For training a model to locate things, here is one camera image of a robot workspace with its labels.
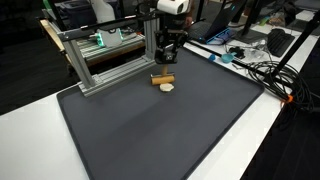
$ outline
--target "black mat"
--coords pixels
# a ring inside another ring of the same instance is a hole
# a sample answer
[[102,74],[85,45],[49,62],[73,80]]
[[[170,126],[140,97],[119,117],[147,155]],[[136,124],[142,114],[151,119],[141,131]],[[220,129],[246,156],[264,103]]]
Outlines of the black mat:
[[263,87],[181,49],[175,89],[160,92],[146,70],[85,98],[58,94],[91,179],[177,180],[190,175]]

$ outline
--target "keyboard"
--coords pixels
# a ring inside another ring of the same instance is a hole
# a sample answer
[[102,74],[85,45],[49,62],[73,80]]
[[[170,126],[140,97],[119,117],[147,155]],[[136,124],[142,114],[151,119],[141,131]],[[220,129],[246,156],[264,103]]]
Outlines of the keyboard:
[[272,29],[268,34],[268,49],[276,57],[281,57],[293,42],[294,36],[287,34],[283,29]]
[[188,35],[192,39],[199,39],[209,31],[210,27],[211,27],[210,23],[205,23],[205,22],[195,23],[188,30]]

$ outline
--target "computer screen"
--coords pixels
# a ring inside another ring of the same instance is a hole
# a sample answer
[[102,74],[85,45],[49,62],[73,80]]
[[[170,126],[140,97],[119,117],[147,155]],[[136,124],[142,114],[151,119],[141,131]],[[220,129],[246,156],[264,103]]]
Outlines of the computer screen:
[[285,0],[253,0],[248,15],[247,22],[243,30],[239,31],[236,39],[251,44],[259,39],[266,37],[266,34],[251,30],[251,25],[279,11]]

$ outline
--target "floor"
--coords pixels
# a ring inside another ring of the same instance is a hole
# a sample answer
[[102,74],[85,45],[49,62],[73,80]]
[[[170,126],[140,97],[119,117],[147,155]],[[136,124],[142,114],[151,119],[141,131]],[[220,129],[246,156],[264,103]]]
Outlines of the floor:
[[[212,22],[219,9],[220,4],[211,2],[205,6],[202,17]],[[68,75],[66,62],[55,46],[43,38],[37,27],[28,29],[28,32],[18,34],[19,44],[17,38],[17,42],[7,41],[0,54],[0,115],[76,83],[75,78]],[[314,58],[309,59],[301,71],[310,89],[317,94],[320,94],[319,49],[313,52]],[[281,117],[242,179],[320,179],[319,114],[299,113],[286,128],[279,124]]]

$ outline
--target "white table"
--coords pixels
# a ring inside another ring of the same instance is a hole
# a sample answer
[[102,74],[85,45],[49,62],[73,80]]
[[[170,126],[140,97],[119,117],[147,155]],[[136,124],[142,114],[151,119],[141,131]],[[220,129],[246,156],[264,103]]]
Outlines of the white table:
[[[312,14],[303,12],[301,16],[300,19],[307,20]],[[271,27],[254,29],[268,33]],[[316,41],[316,37],[310,36],[289,64],[300,70]],[[210,53],[190,44],[185,47],[204,57],[210,56]],[[224,53],[223,47],[206,47]],[[244,70],[236,70],[219,59],[216,62],[245,76]],[[280,101],[268,92],[263,93],[225,134],[190,179],[240,179],[279,112]],[[0,116],[0,179],[89,179],[60,111],[56,94]]]

